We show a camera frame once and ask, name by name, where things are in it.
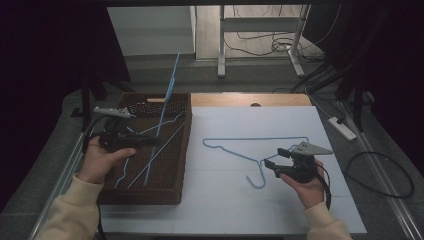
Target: wall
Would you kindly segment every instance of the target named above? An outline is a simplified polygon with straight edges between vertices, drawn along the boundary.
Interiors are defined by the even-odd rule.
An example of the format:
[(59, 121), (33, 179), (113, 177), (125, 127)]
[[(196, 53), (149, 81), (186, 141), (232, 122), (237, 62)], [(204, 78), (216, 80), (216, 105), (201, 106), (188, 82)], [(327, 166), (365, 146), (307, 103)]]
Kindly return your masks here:
[(124, 56), (194, 53), (193, 7), (108, 8)]

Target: hand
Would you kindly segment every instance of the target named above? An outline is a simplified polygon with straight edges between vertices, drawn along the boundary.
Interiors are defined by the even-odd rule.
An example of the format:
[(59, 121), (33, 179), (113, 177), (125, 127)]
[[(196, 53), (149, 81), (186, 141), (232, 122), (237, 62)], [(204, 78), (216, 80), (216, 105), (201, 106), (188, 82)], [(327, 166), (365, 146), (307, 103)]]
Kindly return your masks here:
[(77, 177), (84, 182), (101, 184), (113, 166), (118, 166), (124, 159), (135, 153), (134, 148), (109, 153), (100, 146), (99, 137), (94, 137), (88, 143), (84, 163)]
[[(323, 166), (321, 161), (315, 159), (315, 162), (318, 166)], [(320, 167), (317, 167), (317, 169), (318, 174), (323, 177), (324, 170)], [(317, 178), (314, 178), (309, 183), (298, 183), (293, 178), (284, 174), (280, 174), (280, 178), (296, 191), (305, 209), (324, 201), (324, 187)]]

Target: brown basket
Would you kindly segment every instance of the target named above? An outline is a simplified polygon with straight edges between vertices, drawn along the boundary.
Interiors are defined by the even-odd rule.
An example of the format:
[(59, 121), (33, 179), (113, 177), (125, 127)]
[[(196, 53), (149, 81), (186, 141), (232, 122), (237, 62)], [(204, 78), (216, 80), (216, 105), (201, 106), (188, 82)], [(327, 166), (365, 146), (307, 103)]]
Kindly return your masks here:
[[(137, 118), (130, 118), (128, 123), (134, 131), (140, 132), (159, 124), (164, 104), (161, 101), (157, 102), (157, 99), (164, 97), (163, 94), (125, 93), (121, 97), (118, 108), (126, 107), (131, 114), (137, 116)], [(153, 147), (144, 147), (137, 151), (128, 163), (126, 177), (116, 188), (115, 184), (122, 177), (125, 164), (109, 172), (98, 198), (99, 204), (174, 205), (181, 202), (192, 119), (191, 99), (188, 93), (171, 95), (163, 122), (173, 121), (181, 113), (185, 114), (179, 116), (175, 122), (161, 127), (159, 134), (161, 144), (156, 147), (156, 152), (172, 135), (175, 134), (175, 136), (151, 164), (147, 185), (144, 186), (147, 173), (145, 171), (130, 188), (127, 188), (149, 162)], [(156, 131), (157, 129), (154, 129), (146, 134), (156, 136)]]

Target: sleeve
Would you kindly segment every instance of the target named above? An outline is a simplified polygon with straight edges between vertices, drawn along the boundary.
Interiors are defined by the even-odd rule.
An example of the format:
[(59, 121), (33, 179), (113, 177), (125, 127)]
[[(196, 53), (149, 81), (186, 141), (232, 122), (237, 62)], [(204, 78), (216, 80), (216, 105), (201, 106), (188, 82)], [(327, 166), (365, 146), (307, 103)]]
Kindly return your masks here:
[(96, 201), (103, 184), (73, 176), (68, 191), (56, 197), (36, 239), (93, 239), (99, 221)]
[(308, 240), (352, 239), (345, 223), (335, 219), (324, 202), (305, 210), (310, 230)]

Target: wooden table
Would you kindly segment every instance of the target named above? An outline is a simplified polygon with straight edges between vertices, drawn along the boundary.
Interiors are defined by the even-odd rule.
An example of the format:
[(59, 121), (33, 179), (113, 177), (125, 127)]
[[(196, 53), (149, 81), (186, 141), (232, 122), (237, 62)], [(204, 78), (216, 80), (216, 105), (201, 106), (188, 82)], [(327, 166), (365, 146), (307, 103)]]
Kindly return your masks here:
[(311, 106), (305, 94), (256, 94), (256, 93), (192, 93), (194, 107), (242, 107), (258, 103), (264, 107)]

